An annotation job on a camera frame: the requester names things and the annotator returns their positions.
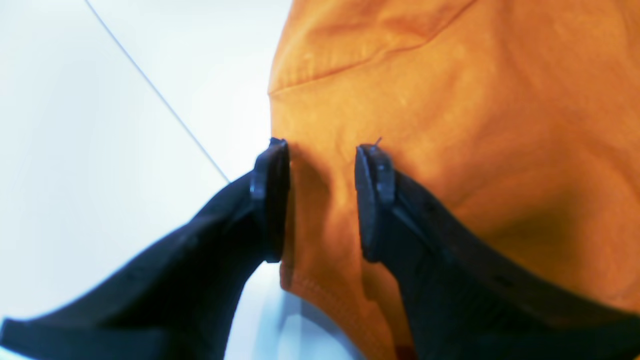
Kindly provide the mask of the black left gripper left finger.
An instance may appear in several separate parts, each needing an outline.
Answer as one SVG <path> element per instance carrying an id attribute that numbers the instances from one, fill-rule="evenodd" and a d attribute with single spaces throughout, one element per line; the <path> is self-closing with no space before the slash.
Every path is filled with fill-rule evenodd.
<path id="1" fill-rule="evenodd" d="M 273 137 L 253 170 L 77 300 L 7 317 L 1 346 L 35 360 L 222 360 L 238 301 L 284 250 L 290 148 Z"/>

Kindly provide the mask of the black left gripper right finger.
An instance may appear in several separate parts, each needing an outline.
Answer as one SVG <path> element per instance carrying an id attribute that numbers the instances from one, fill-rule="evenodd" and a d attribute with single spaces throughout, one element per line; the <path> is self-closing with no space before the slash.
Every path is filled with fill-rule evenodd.
<path id="1" fill-rule="evenodd" d="M 633 360 L 638 315 L 489 247 L 377 145 L 355 155 L 362 256 L 396 279 L 421 360 Z"/>

